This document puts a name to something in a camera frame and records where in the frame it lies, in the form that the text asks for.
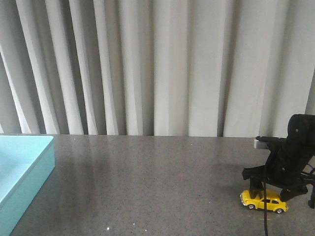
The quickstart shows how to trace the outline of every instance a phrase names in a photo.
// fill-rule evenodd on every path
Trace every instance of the light blue box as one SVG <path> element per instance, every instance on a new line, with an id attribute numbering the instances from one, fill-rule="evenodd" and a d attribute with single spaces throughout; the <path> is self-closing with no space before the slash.
<path id="1" fill-rule="evenodd" d="M 52 136 L 0 136 L 0 235 L 8 236 L 55 166 Z"/>

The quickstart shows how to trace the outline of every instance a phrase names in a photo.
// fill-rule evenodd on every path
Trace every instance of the toy car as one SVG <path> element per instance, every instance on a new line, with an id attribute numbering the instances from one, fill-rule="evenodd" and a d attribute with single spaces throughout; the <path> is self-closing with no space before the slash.
<path id="1" fill-rule="evenodd" d="M 249 209 L 264 209 L 264 193 L 259 192 L 254 199 L 251 199 L 249 190 L 245 190 L 240 195 L 242 204 Z M 288 207 L 286 202 L 280 200 L 280 196 L 274 190 L 267 189 L 267 210 L 272 210 L 278 214 L 287 211 Z"/>

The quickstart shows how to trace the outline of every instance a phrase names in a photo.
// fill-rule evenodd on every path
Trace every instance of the toy car wheel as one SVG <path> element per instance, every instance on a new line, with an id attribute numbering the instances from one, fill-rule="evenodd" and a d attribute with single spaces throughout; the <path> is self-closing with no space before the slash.
<path id="1" fill-rule="evenodd" d="M 277 209 L 277 210 L 276 210 L 276 213 L 281 214 L 283 211 L 284 211 L 284 210 L 282 210 L 282 209 Z"/>

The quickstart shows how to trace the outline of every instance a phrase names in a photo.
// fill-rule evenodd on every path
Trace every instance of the speckled gray surface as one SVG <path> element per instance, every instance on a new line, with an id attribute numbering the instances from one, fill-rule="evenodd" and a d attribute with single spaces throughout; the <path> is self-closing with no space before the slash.
<path id="1" fill-rule="evenodd" d="M 269 152 L 253 139 L 55 136 L 56 167 L 11 236 L 260 236 L 242 169 Z M 271 236 L 313 235 L 310 193 L 268 213 Z"/>

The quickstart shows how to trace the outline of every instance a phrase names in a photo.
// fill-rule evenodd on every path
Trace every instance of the white curtain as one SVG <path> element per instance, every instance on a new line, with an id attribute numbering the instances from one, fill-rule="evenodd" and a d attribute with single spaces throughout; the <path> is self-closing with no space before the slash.
<path id="1" fill-rule="evenodd" d="M 0 133 L 286 136 L 313 0 L 0 0 Z"/>

